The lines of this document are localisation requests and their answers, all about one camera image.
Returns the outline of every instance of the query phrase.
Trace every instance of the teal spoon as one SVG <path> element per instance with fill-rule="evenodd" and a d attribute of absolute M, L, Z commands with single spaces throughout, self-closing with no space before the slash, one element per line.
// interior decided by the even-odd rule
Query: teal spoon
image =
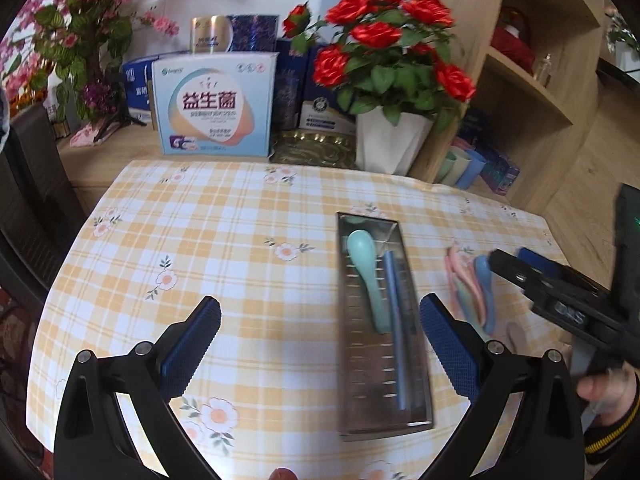
<path fill-rule="evenodd" d="M 391 316 L 378 288 L 376 279 L 376 243 L 369 233 L 362 229 L 354 231 L 347 238 L 347 250 L 356 270 L 360 273 L 371 305 L 373 326 L 379 334 L 391 332 Z"/>

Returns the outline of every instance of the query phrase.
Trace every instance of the tablecloth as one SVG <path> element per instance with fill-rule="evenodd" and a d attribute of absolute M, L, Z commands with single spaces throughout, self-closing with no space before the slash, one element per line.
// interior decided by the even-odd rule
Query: tablecloth
<path fill-rule="evenodd" d="M 81 229 L 47 298 L 28 383 L 27 424 L 53 450 L 76 354 L 120 355 L 154 341 L 205 295 L 222 327 L 174 409 L 219 475 L 266 480 L 279 466 L 300 479 L 415 479 L 442 448 L 468 401 L 428 350 L 435 428 L 344 443 L 337 433 L 338 211 L 398 220 L 422 297 L 449 297 L 445 249 L 475 255 L 527 246 L 564 257 L 544 219 L 445 186 L 400 176 L 265 164 L 134 161 Z M 509 319 L 532 354 L 559 330 L 494 278 L 497 337 Z M 143 461 L 162 471 L 128 397 L 124 416 Z M 507 405 L 480 468 L 506 438 Z"/>

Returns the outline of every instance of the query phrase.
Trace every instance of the glass bottle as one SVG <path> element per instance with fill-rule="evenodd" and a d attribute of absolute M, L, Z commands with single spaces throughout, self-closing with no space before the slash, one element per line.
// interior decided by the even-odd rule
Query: glass bottle
<path fill-rule="evenodd" d="M 545 88 L 551 81 L 551 65 L 551 54 L 547 54 L 545 59 L 540 60 L 533 75 L 533 78 Z"/>

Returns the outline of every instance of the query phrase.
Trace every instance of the wooden floor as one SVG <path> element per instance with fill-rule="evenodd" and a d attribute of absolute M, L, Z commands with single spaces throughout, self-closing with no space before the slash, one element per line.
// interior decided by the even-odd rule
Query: wooden floor
<path fill-rule="evenodd" d="M 570 265 L 608 288 L 618 187 L 640 188 L 640 96 L 613 80 L 601 90 L 596 121 L 543 216 Z"/>

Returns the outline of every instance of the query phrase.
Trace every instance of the stainless steel tray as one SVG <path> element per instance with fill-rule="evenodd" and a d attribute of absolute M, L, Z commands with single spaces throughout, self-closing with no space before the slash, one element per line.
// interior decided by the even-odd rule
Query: stainless steel tray
<path fill-rule="evenodd" d="M 430 430 L 431 392 L 417 295 L 398 222 L 337 213 L 340 301 L 338 414 L 343 440 L 370 440 Z M 399 295 L 406 351 L 408 408 L 398 408 L 396 358 L 391 333 L 374 330 L 364 282 L 351 263 L 346 240 L 368 231 L 376 242 L 377 278 L 389 308 L 382 255 L 392 250 L 399 275 Z"/>

